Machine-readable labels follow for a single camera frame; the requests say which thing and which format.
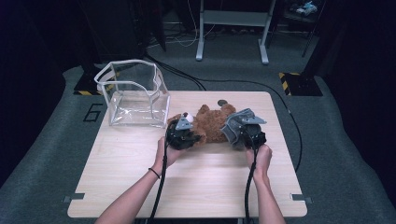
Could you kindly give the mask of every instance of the metal stand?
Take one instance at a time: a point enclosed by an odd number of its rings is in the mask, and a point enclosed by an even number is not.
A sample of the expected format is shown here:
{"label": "metal stand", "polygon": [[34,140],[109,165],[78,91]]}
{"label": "metal stand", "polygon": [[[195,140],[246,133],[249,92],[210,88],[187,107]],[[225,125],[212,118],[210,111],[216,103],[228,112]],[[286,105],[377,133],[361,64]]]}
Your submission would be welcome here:
{"label": "metal stand", "polygon": [[200,11],[200,34],[196,60],[200,62],[204,54],[204,24],[222,24],[222,25],[243,25],[243,26],[261,26],[264,27],[262,39],[259,39],[259,48],[262,55],[262,63],[268,64],[268,56],[265,48],[265,39],[268,35],[271,19],[273,16],[276,0],[271,0],[271,6],[268,12],[238,12],[238,11],[215,11],[204,10],[204,0],[201,0]]}

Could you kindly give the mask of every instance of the hand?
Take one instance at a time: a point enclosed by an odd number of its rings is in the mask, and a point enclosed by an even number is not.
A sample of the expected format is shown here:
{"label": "hand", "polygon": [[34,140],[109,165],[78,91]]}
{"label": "hand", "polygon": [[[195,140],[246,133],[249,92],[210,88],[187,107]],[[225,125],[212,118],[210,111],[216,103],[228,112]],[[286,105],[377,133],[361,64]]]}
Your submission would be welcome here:
{"label": "hand", "polygon": [[[254,151],[253,149],[247,149],[247,165],[250,169],[251,164],[254,162]],[[263,176],[267,176],[267,171],[270,166],[270,161],[272,158],[272,149],[267,145],[262,145],[259,148],[259,152],[256,158],[256,171]]]}
{"label": "hand", "polygon": [[[160,140],[158,140],[155,162],[151,167],[153,170],[155,170],[155,172],[157,172],[157,174],[160,174],[163,170],[164,144],[165,144],[165,137],[161,137]],[[166,150],[166,156],[167,156],[166,168],[171,166],[177,160],[177,158],[185,151],[186,149],[176,150],[169,146]]]}

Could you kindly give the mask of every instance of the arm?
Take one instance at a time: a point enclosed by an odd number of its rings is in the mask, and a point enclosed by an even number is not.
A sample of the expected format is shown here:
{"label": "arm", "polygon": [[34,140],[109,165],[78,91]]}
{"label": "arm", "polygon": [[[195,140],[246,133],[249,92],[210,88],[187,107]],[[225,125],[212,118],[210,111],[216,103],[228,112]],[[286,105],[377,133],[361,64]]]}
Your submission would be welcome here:
{"label": "arm", "polygon": [[[155,162],[151,166],[151,169],[159,175],[163,170],[163,148],[164,137],[158,140]],[[167,149],[167,167],[172,165],[184,151],[185,150],[174,150],[169,147]],[[121,196],[99,216],[95,223],[132,223],[157,180],[158,176],[156,176],[154,172],[148,170],[135,184],[125,190],[125,192],[123,192]]]}
{"label": "arm", "polygon": [[[270,179],[267,175],[271,157],[272,149],[267,145],[262,145],[257,155],[256,169],[253,172],[253,180],[259,197],[260,224],[286,223],[271,190]],[[253,160],[253,150],[247,149],[247,162],[249,168]]]}

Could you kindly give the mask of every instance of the wooden table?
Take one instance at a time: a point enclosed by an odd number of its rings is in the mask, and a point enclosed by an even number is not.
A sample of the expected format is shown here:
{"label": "wooden table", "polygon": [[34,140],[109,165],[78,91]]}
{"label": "wooden table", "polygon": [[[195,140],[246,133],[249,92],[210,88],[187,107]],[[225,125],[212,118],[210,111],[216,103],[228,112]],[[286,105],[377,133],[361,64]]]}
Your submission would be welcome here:
{"label": "wooden table", "polygon": [[[304,202],[290,194],[301,194],[285,138],[279,125],[271,96],[263,91],[170,91],[169,116],[190,112],[201,105],[219,109],[218,100],[226,100],[237,111],[250,108],[265,119],[262,131],[273,149],[268,175],[284,217],[303,217]],[[152,165],[157,140],[165,129],[154,127],[119,127],[108,125],[108,113],[92,146],[90,157],[79,180],[76,193],[82,200],[72,200],[70,217],[99,217],[102,212]],[[245,187],[248,166],[245,151],[227,143],[206,144],[184,153],[167,169],[163,193],[156,217],[244,217]],[[149,217],[160,181],[154,185],[137,217]],[[257,191],[249,193],[249,212],[258,216]]]}

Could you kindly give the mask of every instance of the teddy bear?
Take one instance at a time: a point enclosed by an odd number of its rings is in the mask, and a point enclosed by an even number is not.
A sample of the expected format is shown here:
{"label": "teddy bear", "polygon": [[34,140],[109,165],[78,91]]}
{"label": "teddy bear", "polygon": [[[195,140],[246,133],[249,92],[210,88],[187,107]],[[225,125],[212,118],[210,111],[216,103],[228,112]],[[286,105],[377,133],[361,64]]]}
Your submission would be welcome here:
{"label": "teddy bear", "polygon": [[202,105],[196,116],[190,113],[177,114],[168,119],[167,123],[169,124],[174,119],[180,119],[181,116],[186,117],[192,124],[191,131],[195,135],[201,136],[201,139],[194,144],[197,147],[206,143],[227,142],[227,137],[220,129],[224,126],[227,117],[235,111],[235,107],[228,103],[215,110],[211,110],[208,105]]}

